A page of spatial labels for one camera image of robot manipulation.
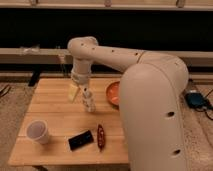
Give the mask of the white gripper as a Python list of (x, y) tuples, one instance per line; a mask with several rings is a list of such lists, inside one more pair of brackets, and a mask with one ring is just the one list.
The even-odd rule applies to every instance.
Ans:
[[(74, 71), (71, 72), (71, 79), (78, 85), (86, 85), (89, 83), (89, 74), (79, 74)], [(71, 102), (74, 102), (80, 88), (75, 84), (69, 85), (68, 98)]]

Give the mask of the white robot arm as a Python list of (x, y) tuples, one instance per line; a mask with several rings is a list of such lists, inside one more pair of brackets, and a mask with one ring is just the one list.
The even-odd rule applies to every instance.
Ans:
[(100, 46), (94, 37), (73, 38), (67, 48), (79, 85), (89, 82), (94, 62), (122, 73), (119, 109), (131, 171), (188, 171), (180, 108), (185, 63), (174, 55)]

